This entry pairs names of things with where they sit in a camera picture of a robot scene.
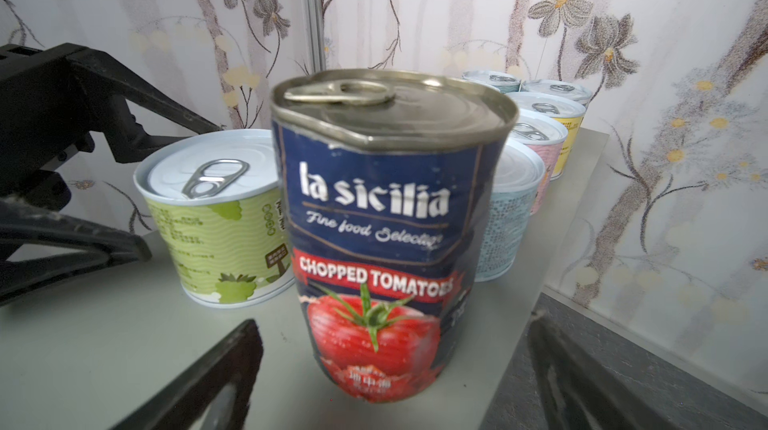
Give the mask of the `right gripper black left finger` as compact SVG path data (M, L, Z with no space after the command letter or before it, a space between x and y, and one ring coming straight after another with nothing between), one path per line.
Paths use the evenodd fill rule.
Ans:
M242 429L264 355L253 319L246 319L117 429Z

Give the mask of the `green label can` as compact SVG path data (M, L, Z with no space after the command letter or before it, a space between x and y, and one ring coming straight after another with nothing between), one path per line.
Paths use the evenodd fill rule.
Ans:
M182 139L144 159L133 180L192 300L243 308L293 284L270 131Z

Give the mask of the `pink can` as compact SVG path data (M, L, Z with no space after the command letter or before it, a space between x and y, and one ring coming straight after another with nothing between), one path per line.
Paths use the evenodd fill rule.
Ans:
M538 186L531 214L542 206L567 134L566 127L553 118L530 109L519 110L510 138L533 150L545 164L545 175Z

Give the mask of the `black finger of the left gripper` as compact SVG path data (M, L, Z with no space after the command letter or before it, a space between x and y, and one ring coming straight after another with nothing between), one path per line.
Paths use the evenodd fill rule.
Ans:
M196 134L219 126L177 103L111 55L71 43L49 50L1 49L1 187L18 190L67 148L106 138L118 163L135 163L173 143L148 134L134 103Z
M62 252L11 261L9 257L24 245ZM149 246L138 235L12 197L1 200L1 255L2 305L70 278L152 258Z

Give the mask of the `dark tin can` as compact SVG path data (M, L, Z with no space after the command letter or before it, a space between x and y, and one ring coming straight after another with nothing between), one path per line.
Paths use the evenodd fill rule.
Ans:
M466 80L370 69L284 81L270 107L316 361L368 402L424 391L461 333L518 108Z

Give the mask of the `teal coconut can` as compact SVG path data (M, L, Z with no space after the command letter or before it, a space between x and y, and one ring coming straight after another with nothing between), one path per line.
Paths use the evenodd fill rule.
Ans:
M526 80L520 86L521 91L544 93L566 98L587 107L592 100L594 93L586 87L559 80Z
M464 80L491 87L503 94L519 92L521 80L517 77L499 71L470 70L462 73Z

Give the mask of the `yellow label can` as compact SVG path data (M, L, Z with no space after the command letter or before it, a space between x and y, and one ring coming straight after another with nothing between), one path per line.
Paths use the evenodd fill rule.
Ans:
M546 93L517 92L507 97L520 110L513 136L526 144L560 146L557 162L550 171L550 179L558 179L581 128L586 107L574 100Z

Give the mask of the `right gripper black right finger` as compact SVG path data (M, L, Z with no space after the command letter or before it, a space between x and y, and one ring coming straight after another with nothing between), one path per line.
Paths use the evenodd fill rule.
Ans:
M550 429L674 427L565 335L545 312L532 314L526 340Z

